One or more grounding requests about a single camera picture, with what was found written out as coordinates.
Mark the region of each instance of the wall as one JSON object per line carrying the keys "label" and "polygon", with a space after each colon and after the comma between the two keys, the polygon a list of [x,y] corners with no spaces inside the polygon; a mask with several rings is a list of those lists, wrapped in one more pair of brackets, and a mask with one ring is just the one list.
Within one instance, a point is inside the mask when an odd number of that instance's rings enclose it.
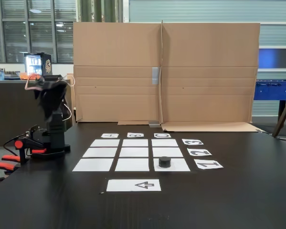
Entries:
{"label": "wall", "polygon": [[[53,75],[66,76],[68,73],[74,73],[73,64],[53,64]],[[0,68],[5,68],[6,71],[25,72],[23,63],[0,63]]]}

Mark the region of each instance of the red handle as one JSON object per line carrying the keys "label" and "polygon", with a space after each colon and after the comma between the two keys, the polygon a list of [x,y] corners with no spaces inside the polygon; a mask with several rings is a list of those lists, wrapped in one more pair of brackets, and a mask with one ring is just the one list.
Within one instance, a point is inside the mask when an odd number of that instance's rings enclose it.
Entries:
{"label": "red handle", "polygon": [[4,155],[1,159],[2,161],[21,162],[20,156],[14,156],[14,155]]}
{"label": "red handle", "polygon": [[14,165],[9,164],[9,163],[0,162],[0,169],[5,169],[5,170],[13,171]]}
{"label": "red handle", "polygon": [[46,149],[33,149],[32,154],[44,154]]}

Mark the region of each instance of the printed arrow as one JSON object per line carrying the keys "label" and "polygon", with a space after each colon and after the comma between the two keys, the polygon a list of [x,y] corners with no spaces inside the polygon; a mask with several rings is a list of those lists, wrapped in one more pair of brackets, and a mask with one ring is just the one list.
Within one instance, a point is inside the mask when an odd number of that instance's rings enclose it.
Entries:
{"label": "printed arrow", "polygon": [[206,165],[219,166],[219,164],[216,162],[214,162],[214,163],[197,163],[197,165],[201,165],[203,167],[207,167]]}
{"label": "printed arrow", "polygon": [[143,182],[143,183],[136,184],[135,186],[138,186],[138,187],[142,187],[142,188],[148,189],[148,187],[154,187],[154,184],[148,184],[148,181],[145,181],[145,182]]}

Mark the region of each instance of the black cylinder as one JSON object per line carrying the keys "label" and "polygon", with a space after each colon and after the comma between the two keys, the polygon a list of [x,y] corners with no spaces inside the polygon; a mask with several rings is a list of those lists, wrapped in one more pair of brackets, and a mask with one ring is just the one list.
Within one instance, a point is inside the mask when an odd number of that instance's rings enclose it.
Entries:
{"label": "black cylinder", "polygon": [[159,158],[159,166],[162,168],[170,167],[171,158],[167,156],[162,156]]}

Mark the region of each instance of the cardboard box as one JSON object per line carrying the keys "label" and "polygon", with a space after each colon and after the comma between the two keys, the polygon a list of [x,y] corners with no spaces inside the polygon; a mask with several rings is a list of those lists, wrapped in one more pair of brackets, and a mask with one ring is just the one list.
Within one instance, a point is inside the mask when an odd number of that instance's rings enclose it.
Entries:
{"label": "cardboard box", "polygon": [[258,23],[75,23],[77,120],[158,120],[167,131],[256,131],[247,122],[259,28]]}

